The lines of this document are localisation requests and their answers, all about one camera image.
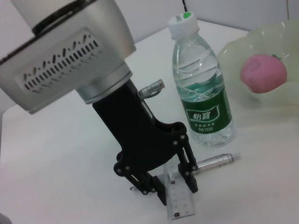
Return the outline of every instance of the wall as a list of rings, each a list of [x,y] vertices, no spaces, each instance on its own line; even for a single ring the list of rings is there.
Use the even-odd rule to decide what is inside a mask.
[[[185,0],[197,18],[234,28],[252,30],[287,20],[286,0]]]
[[[33,37],[9,0],[0,0],[0,58]]]
[[[167,27],[168,20],[184,11],[182,0],[116,0],[136,42]]]
[[[288,0],[288,1],[289,1],[290,19],[299,20],[299,0]]]
[[[116,0],[135,42],[165,28],[173,15],[184,10],[181,0]],[[33,37],[10,0],[0,0],[0,58]]]

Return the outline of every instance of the transparent ruler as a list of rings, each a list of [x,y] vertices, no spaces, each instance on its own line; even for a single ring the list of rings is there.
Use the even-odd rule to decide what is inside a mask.
[[[195,215],[192,192],[178,172],[178,158],[173,158],[164,166],[168,221]]]

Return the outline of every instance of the plate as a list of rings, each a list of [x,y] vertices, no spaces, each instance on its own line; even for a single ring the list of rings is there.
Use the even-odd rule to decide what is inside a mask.
[[[245,61],[256,54],[277,55],[287,69],[287,82],[267,93],[253,93],[241,80]],[[267,105],[299,104],[299,21],[259,27],[228,43],[218,54],[226,83]]]

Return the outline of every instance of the water bottle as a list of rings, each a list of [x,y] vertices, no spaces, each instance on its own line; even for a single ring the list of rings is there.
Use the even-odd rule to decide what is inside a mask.
[[[173,77],[195,139],[208,147],[228,143],[234,124],[215,53],[198,34],[193,13],[171,18],[169,29],[176,41]]]

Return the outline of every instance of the black cable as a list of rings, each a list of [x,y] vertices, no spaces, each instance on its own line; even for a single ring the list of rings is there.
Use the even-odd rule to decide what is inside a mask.
[[[187,10],[187,6],[186,6],[186,3],[185,3],[185,0],[182,0],[182,1],[183,1],[183,5],[184,5],[185,12],[188,12],[188,10]]]

